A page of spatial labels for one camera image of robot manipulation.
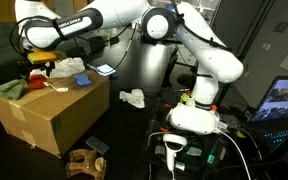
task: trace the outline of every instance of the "white cloth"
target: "white cloth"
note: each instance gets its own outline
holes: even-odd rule
[[[137,108],[145,107],[144,94],[141,89],[133,89],[131,93],[120,91],[120,99],[124,102],[127,101]]]
[[[54,65],[55,69],[52,69],[50,78],[69,77],[73,74],[81,73],[85,70],[83,60],[79,57],[67,58],[62,61],[55,61]],[[45,77],[47,77],[46,70],[41,71],[40,69],[34,69],[30,75],[33,74],[43,74]]]

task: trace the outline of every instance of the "computer monitor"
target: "computer monitor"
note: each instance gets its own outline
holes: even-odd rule
[[[288,120],[288,76],[277,76],[255,114],[249,119],[251,122],[271,122]]]

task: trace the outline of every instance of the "yellow object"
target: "yellow object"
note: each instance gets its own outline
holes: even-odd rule
[[[240,137],[240,138],[246,138],[246,136],[244,136],[244,134],[242,134],[240,130],[236,132],[236,135],[237,137]]]
[[[28,54],[28,59],[32,64],[42,64],[58,60],[55,52],[32,52]]]
[[[180,102],[183,103],[187,100],[187,98],[189,98],[190,96],[186,93],[183,93],[182,96],[181,96],[181,100]]]
[[[94,176],[95,180],[104,180],[106,160],[103,157],[97,158],[96,150],[77,149],[70,152],[70,162],[65,169],[68,178],[86,173]]]

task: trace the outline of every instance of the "red object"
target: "red object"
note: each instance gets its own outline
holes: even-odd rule
[[[217,110],[217,107],[216,107],[216,105],[215,105],[215,104],[213,104],[213,105],[211,106],[211,109],[212,109],[213,111],[216,111],[216,110]]]
[[[27,85],[32,89],[41,89],[45,87],[43,82],[46,82],[47,79],[42,74],[33,74],[28,78]]]
[[[165,103],[164,106],[165,106],[166,108],[171,108],[171,107],[172,107],[172,105],[171,105],[171,104],[168,104],[168,103]]]
[[[192,91],[186,91],[186,94],[189,95],[189,96],[191,96]]]
[[[160,130],[161,130],[162,132],[168,132],[168,129],[166,129],[166,128],[160,128]]]

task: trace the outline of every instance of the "white device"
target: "white device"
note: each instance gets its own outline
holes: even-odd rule
[[[187,140],[184,137],[175,134],[164,134],[163,141],[165,142],[166,146],[167,168],[170,171],[174,171],[176,153],[180,152],[183,149],[183,146],[186,146]],[[171,146],[170,143],[174,143],[179,146]]]
[[[211,109],[218,92],[218,81],[234,82],[241,76],[243,65],[223,48],[225,44],[191,4],[180,2],[173,6],[173,10],[166,10],[150,6],[147,0],[95,0],[76,14],[61,18],[40,0],[16,0],[15,13],[17,21],[21,22],[19,32],[24,30],[21,34],[23,38],[42,50],[55,49],[63,41],[86,31],[130,23],[141,25],[143,35],[153,40],[176,35],[199,61],[199,66],[192,98],[188,104],[178,104],[171,110],[170,122],[175,128],[197,134],[220,133],[220,129],[227,126]],[[165,135],[164,138],[165,142],[186,145],[182,137]],[[168,148],[168,152],[168,167],[171,170],[177,151]]]

